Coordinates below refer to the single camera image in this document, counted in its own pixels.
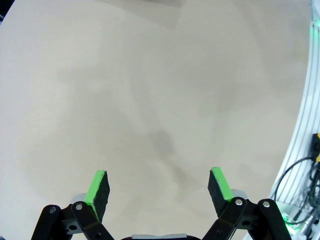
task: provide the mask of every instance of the screw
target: screw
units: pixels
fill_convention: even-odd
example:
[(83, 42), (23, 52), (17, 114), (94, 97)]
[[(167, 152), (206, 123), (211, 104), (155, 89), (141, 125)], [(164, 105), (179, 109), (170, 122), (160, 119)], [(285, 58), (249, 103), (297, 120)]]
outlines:
[(262, 205), (263, 205), (265, 208), (269, 208), (269, 207), (270, 207), (270, 203), (267, 202), (267, 201), (264, 201), (264, 202), (262, 203)]
[(77, 205), (75, 206), (75, 209), (81, 210), (81, 209), (82, 209), (82, 204), (81, 204), (81, 203), (77, 204)]
[(242, 205), (242, 200), (241, 199), (235, 200), (235, 204), (237, 204), (238, 206), (241, 206)]
[(49, 213), (53, 214), (56, 210), (57, 210), (56, 207), (52, 206), (50, 207)]

